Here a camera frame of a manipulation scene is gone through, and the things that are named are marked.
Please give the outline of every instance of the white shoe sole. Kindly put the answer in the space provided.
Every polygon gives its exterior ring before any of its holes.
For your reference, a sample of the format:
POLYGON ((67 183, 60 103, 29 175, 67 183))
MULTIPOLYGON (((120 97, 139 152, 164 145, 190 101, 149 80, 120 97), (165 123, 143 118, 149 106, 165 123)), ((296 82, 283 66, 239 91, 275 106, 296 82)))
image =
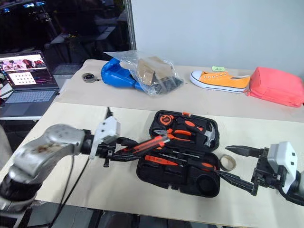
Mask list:
POLYGON ((210 85, 210 84, 206 84, 206 83, 203 83, 199 80, 197 80, 194 76, 192 76, 192 73, 190 75, 190 81, 201 87, 201 88, 204 88, 204 89, 212 89, 212 90, 219 90, 219 91, 225 91, 225 92, 231 92, 231 93, 242 93, 245 91, 246 87, 245 88, 234 88, 234 87, 228 87, 228 86, 222 86, 222 85, 210 85))

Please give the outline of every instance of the blue plastic item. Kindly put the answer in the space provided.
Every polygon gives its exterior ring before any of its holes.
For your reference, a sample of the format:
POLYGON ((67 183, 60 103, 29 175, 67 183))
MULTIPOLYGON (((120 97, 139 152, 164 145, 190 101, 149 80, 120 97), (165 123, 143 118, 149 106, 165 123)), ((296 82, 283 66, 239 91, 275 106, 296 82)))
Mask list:
POLYGON ((132 77, 130 71, 119 65, 119 60, 112 58, 101 69, 104 83, 118 88, 135 88, 143 91, 139 83, 132 77))

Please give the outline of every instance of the green sticker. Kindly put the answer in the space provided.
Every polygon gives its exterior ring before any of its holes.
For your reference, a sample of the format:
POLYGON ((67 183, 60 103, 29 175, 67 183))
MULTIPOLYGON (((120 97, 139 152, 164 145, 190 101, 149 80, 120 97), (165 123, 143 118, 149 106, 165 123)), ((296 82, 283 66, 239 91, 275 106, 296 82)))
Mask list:
POLYGON ((223 66, 213 66, 212 67, 212 71, 217 71, 217 72, 222 72, 222 71, 226 71, 226 69, 223 66))

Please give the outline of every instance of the hammer head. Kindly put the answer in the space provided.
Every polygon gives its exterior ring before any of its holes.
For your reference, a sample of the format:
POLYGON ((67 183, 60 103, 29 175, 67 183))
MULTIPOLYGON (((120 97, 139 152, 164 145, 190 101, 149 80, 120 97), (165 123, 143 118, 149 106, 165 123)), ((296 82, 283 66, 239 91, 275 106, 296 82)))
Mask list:
POLYGON ((208 147, 211 146, 211 141, 215 139, 215 129, 214 129, 212 123, 210 123, 210 124, 211 124, 211 132, 207 131, 207 130, 205 132, 205 136, 207 136, 207 141, 205 142, 204 145, 207 145, 208 147))

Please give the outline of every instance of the laptop keyboard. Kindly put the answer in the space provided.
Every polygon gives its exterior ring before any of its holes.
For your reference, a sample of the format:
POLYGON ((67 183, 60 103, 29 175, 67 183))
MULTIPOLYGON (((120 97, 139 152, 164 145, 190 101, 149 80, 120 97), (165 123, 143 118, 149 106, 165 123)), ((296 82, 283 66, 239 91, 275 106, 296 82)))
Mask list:
POLYGON ((5 103, 26 103, 49 101, 55 91, 30 91, 13 93, 5 103))

